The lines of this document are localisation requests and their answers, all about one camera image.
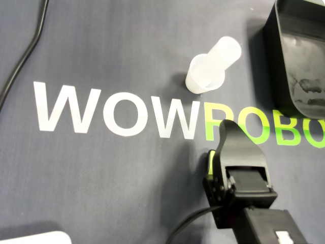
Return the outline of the green-padded moving gripper finger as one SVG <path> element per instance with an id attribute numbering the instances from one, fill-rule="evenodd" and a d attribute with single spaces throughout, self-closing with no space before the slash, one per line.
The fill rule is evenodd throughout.
<path id="1" fill-rule="evenodd" d="M 221 157 L 221 149 L 209 150 L 207 154 L 207 173 L 203 179 L 208 199 L 214 203 L 230 200 L 229 166 Z"/>

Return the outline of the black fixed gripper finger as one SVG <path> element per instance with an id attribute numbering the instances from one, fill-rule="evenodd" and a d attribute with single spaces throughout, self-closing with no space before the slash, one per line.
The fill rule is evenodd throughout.
<path id="1" fill-rule="evenodd" d="M 228 119 L 223 120 L 219 127 L 219 135 L 215 166 L 267 168 L 264 153 L 237 123 Z"/>

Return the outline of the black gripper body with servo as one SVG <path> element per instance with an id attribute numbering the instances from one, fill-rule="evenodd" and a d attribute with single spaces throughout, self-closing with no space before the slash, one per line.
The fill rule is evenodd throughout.
<path id="1" fill-rule="evenodd" d="M 245 208 L 270 208 L 277 193 L 268 186 L 261 171 L 260 167 L 229 167 L 229 202 L 214 203 L 210 200 L 212 206 L 220 206 L 213 212 L 217 228 L 232 228 Z"/>

